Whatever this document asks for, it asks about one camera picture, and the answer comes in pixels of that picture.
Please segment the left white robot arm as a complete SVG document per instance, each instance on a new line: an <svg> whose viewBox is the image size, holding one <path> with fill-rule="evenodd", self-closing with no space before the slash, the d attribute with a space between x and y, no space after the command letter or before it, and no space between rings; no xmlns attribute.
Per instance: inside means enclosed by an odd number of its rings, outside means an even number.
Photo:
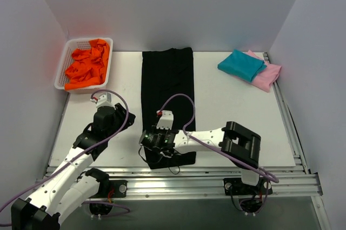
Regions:
<svg viewBox="0 0 346 230"><path fill-rule="evenodd" d="M116 132L132 126L136 116L121 105L101 106L94 120L77 136L64 161L26 199L11 206L12 229L59 229L83 202L113 190L109 175L90 165L108 147Z"/></svg>

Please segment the black t-shirt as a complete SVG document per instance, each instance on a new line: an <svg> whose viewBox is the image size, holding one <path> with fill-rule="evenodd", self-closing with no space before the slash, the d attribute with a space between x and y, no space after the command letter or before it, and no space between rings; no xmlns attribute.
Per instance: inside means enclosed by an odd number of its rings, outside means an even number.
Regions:
<svg viewBox="0 0 346 230"><path fill-rule="evenodd" d="M157 111L175 94L194 98L194 58L191 47L171 48L165 51L142 52L141 108L142 130L149 130L157 121ZM192 117L192 105L184 96L171 100L164 110L174 115L173 130L181 130ZM172 158L144 149L149 168L161 169L193 165L196 152L177 154Z"/></svg>

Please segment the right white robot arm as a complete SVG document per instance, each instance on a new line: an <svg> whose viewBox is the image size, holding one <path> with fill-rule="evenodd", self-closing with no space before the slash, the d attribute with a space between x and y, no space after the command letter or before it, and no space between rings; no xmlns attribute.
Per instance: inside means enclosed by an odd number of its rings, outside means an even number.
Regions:
<svg viewBox="0 0 346 230"><path fill-rule="evenodd" d="M261 137L252 130L229 121L223 128L200 132L158 129L142 133L139 144L171 160L181 155L212 151L226 157L241 169L240 187L251 194L260 186L259 168Z"/></svg>

